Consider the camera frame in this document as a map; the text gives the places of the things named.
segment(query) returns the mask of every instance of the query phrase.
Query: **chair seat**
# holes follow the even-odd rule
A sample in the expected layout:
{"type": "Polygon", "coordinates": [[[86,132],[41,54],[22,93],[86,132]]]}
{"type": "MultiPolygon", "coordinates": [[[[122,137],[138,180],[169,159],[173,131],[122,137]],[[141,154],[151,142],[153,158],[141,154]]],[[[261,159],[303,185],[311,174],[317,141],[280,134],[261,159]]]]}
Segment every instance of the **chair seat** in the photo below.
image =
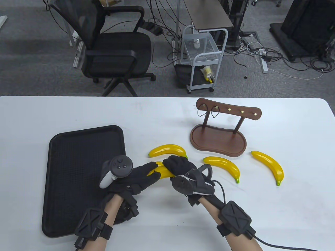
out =
{"type": "MultiPolygon", "coordinates": [[[[97,51],[133,50],[137,64],[131,77],[146,73],[151,62],[151,41],[149,36],[140,32],[102,33],[92,48],[97,51]]],[[[132,57],[94,57],[90,66],[84,63],[83,72],[91,77],[114,78],[123,77],[133,62],[132,57]]]]}

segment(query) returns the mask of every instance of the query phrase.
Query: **chair backrest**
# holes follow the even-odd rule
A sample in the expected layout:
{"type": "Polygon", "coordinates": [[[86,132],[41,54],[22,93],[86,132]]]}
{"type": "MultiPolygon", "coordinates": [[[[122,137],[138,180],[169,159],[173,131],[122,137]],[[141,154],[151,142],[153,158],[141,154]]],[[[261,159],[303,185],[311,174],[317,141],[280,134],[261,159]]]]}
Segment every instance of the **chair backrest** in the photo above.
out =
{"type": "Polygon", "coordinates": [[[105,12],[99,0],[54,0],[50,4],[78,33],[91,49],[105,23],[105,12]]]}

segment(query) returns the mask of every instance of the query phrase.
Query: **wooden stand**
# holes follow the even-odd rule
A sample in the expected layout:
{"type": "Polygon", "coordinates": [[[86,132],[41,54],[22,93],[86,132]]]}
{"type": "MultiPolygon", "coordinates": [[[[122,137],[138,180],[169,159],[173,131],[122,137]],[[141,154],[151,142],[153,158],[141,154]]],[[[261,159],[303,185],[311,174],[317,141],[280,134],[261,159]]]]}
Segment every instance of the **wooden stand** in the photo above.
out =
{"type": "Polygon", "coordinates": [[[197,100],[198,110],[206,111],[203,124],[195,126],[190,135],[191,144],[200,151],[210,151],[228,155],[240,156],[247,147],[247,141],[239,132],[245,118],[258,120],[262,111],[257,107],[246,107],[215,102],[205,98],[197,100]],[[240,116],[235,129],[224,129],[207,125],[210,113],[226,113],[240,116]]]}

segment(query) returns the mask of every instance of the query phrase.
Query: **hand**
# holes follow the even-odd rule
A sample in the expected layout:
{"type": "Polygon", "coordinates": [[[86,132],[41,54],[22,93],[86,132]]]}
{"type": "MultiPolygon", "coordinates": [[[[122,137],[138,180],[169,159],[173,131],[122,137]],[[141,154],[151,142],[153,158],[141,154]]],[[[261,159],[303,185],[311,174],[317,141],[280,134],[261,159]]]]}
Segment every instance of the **hand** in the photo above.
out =
{"type": "Polygon", "coordinates": [[[125,190],[129,191],[132,195],[139,194],[159,180],[160,173],[158,172],[153,172],[147,176],[150,171],[157,167],[156,162],[149,162],[143,166],[136,167],[127,177],[114,180],[107,189],[109,192],[117,194],[125,190]]]}
{"type": "Polygon", "coordinates": [[[138,215],[137,201],[133,198],[133,195],[139,194],[159,180],[160,173],[158,172],[153,172],[147,176],[150,171],[157,167],[158,165],[155,162],[136,167],[127,177],[117,178],[109,185],[107,188],[108,194],[101,202],[102,208],[106,210],[109,201],[115,194],[124,199],[120,205],[114,224],[122,223],[138,215]]]}
{"type": "MultiPolygon", "coordinates": [[[[190,162],[185,157],[179,157],[175,155],[171,155],[169,158],[163,160],[163,165],[175,176],[177,175],[184,175],[187,172],[189,172],[191,169],[197,168],[192,162],[190,162]]],[[[205,182],[211,183],[212,181],[207,178],[206,175],[202,174],[204,177],[205,182]]],[[[199,194],[193,194],[187,196],[189,203],[191,206],[194,204],[199,204],[198,200],[202,197],[202,195],[199,194]]]]}

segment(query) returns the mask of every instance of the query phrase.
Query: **banana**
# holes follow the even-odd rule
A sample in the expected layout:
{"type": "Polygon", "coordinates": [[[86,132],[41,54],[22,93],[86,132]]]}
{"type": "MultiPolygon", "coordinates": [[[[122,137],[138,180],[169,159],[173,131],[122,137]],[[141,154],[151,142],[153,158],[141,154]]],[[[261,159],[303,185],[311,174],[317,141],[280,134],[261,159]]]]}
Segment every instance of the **banana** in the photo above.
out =
{"type": "Polygon", "coordinates": [[[174,177],[174,175],[163,165],[163,162],[158,161],[156,164],[158,167],[152,170],[148,175],[152,174],[153,172],[159,172],[160,179],[174,177]]]}
{"type": "Polygon", "coordinates": [[[162,146],[159,146],[159,147],[156,147],[154,149],[152,149],[150,152],[149,152],[149,157],[152,158],[152,157],[157,157],[159,155],[162,155],[162,154],[174,154],[174,155],[178,155],[178,156],[181,156],[181,157],[186,157],[186,151],[184,150],[184,148],[180,147],[180,146],[177,146],[177,145],[162,145],[162,146]]]}
{"type": "Polygon", "coordinates": [[[240,170],[230,160],[220,157],[206,157],[203,159],[204,163],[212,166],[220,167],[230,173],[234,177],[236,183],[240,182],[240,170]]]}
{"type": "Polygon", "coordinates": [[[251,154],[256,160],[262,162],[271,170],[271,172],[274,175],[274,178],[277,181],[277,186],[279,186],[282,180],[284,179],[284,171],[278,164],[278,162],[272,159],[270,156],[258,151],[251,151],[251,154]]]}

